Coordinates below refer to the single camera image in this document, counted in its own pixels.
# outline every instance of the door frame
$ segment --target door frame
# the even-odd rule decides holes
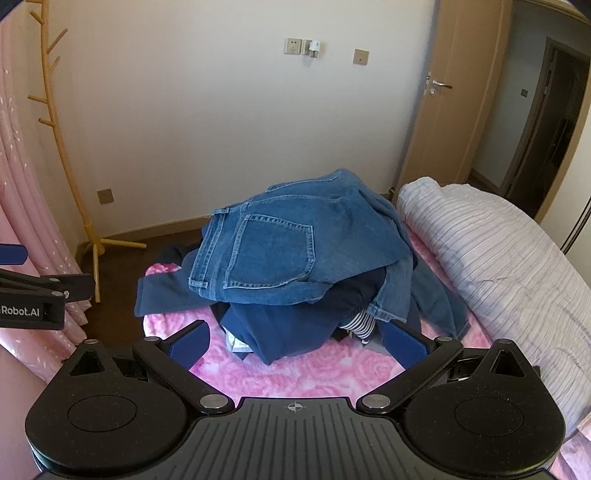
[[[524,165],[524,161],[528,155],[528,152],[531,148],[531,141],[535,138],[537,133],[538,127],[538,120],[544,110],[545,100],[546,97],[544,96],[544,91],[546,88],[546,81],[548,79],[548,72],[550,69],[550,63],[552,61],[552,55],[554,50],[561,50],[573,57],[581,59],[587,63],[590,62],[590,58],[588,55],[585,55],[578,50],[570,47],[564,43],[561,43],[553,38],[546,37],[546,47],[544,50],[544,60],[542,61],[542,66],[540,69],[540,75],[538,77],[538,83],[535,87],[534,99],[531,102],[530,112],[527,116],[527,120],[525,122],[525,126],[523,129],[523,133],[521,134],[521,138],[519,139],[519,143],[517,144],[517,148],[515,149],[515,154],[513,155],[513,159],[509,164],[509,168],[507,169],[507,173],[503,178],[501,186],[498,188],[498,195],[505,197],[509,195],[511,191],[511,183],[519,176],[519,172],[521,171],[522,166]],[[577,122],[579,122],[579,117],[581,114],[584,115],[584,96],[583,102],[581,103],[581,109],[579,112],[579,116],[577,117]]]

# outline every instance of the bed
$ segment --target bed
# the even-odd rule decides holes
[[[539,226],[504,199],[420,179],[403,187],[397,207],[414,249],[467,304],[470,328],[464,345],[488,348],[491,337],[511,338],[541,367],[567,424],[567,440],[552,473],[561,480],[590,478],[588,286]],[[177,268],[156,264],[147,275]],[[241,397],[339,396],[354,404],[403,371],[394,358],[352,338],[330,339],[318,350],[270,366],[255,355],[241,361],[227,350],[225,333],[209,308],[148,315],[145,334],[167,338],[196,319],[208,323],[211,342],[190,370],[235,402]],[[421,327],[431,338],[440,334],[423,319]]]

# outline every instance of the jeans back pocket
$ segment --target jeans back pocket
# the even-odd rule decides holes
[[[273,192],[274,190],[282,189],[283,187],[289,187],[291,185],[298,185],[300,183],[315,183],[315,182],[319,182],[319,181],[332,181],[334,179],[339,178],[342,173],[343,173],[342,171],[336,170],[333,173],[329,173],[328,175],[324,175],[323,177],[319,177],[317,179],[297,180],[297,181],[288,181],[285,183],[278,183],[276,185],[271,185],[269,188],[267,188],[267,192]]]
[[[315,260],[311,225],[246,215],[234,240],[224,288],[279,287],[309,275]]]

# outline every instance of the wooden coat rack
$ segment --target wooden coat rack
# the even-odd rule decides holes
[[[53,87],[51,85],[51,75],[56,69],[56,66],[60,61],[60,58],[59,56],[56,57],[53,63],[50,64],[49,54],[55,48],[57,43],[63,38],[63,36],[66,35],[68,29],[64,28],[64,30],[62,30],[60,34],[56,37],[56,39],[50,44],[50,0],[27,0],[27,2],[30,4],[41,5],[41,15],[39,15],[35,10],[31,10],[30,14],[41,25],[41,68],[43,70],[43,85],[45,88],[45,98],[38,97],[36,95],[29,95],[29,99],[47,105],[49,120],[45,118],[40,118],[39,122],[43,125],[51,127],[51,129],[53,130],[53,137],[56,141],[57,152],[60,156],[61,165],[64,168],[68,185],[70,186],[70,190],[72,191],[72,196],[74,197],[74,201],[76,202],[78,212],[80,212],[80,216],[82,217],[84,230],[86,231],[86,235],[88,237],[89,243],[87,248],[90,249],[90,246],[92,246],[93,274],[96,282],[95,302],[100,303],[99,257],[105,253],[105,245],[119,245],[121,247],[146,248],[146,244],[140,244],[137,242],[125,242],[122,240],[111,240],[109,238],[101,238],[96,233],[95,227],[92,221],[90,220],[88,210],[86,209],[84,200],[80,195],[80,191],[78,190],[78,186],[76,185],[76,181],[72,173],[72,167],[70,165],[70,160],[67,155],[66,146],[64,145],[63,137],[61,136],[60,123],[57,118],[56,103],[53,96]]]

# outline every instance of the pink bed sheet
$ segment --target pink bed sheet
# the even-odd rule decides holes
[[[455,290],[429,249],[412,232],[410,237],[415,250],[439,279]],[[177,268],[176,265],[156,264],[148,269],[146,275],[170,272]],[[490,337],[474,314],[468,313],[470,329],[462,340],[464,345],[490,347]],[[236,404],[242,397],[349,397],[355,405],[359,397],[404,370],[394,358],[363,348],[358,340],[352,338],[341,342],[329,339],[318,350],[298,357],[282,358],[272,365],[265,365],[256,355],[248,355],[241,361],[227,350],[225,334],[208,307],[145,316],[144,332],[146,336],[167,338],[196,319],[207,322],[211,341],[209,350],[193,365],[191,372],[230,396]],[[421,324],[426,336],[435,338],[440,334],[425,320],[422,319]],[[576,480],[562,456],[558,457],[552,471],[560,480]]]

